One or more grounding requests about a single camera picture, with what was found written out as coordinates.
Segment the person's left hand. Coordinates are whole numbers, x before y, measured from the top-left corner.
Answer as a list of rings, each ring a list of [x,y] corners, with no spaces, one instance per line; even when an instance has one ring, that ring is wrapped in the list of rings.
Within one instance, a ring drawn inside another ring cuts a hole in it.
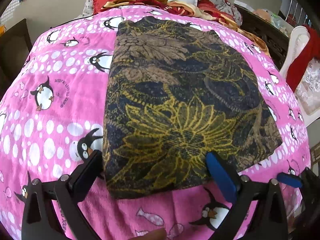
[[[130,240],[165,240],[166,238],[167,238],[167,232],[164,228],[162,228],[162,229],[157,229],[157,230],[148,232],[143,236],[137,236],[137,237],[131,238]]]

